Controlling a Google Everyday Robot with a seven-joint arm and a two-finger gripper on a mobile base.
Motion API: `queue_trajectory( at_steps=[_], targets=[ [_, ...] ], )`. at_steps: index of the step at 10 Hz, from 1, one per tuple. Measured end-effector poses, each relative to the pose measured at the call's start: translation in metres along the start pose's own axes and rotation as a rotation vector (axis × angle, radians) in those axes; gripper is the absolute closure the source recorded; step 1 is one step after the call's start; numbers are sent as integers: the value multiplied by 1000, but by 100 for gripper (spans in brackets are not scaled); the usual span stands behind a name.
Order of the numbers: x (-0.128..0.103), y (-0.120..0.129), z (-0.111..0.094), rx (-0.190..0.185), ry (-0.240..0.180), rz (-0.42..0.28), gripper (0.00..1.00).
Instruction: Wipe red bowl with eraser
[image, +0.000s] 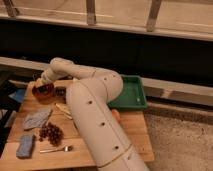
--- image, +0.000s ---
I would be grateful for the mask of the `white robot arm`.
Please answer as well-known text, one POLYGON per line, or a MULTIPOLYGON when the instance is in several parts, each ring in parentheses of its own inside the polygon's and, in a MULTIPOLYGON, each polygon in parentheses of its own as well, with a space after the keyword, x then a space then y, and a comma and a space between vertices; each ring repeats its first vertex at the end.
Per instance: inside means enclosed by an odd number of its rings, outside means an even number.
POLYGON ((98 170, 150 171, 107 106, 123 90, 121 76, 55 57, 41 79, 48 84, 66 76, 77 78, 66 89, 66 103, 98 170))

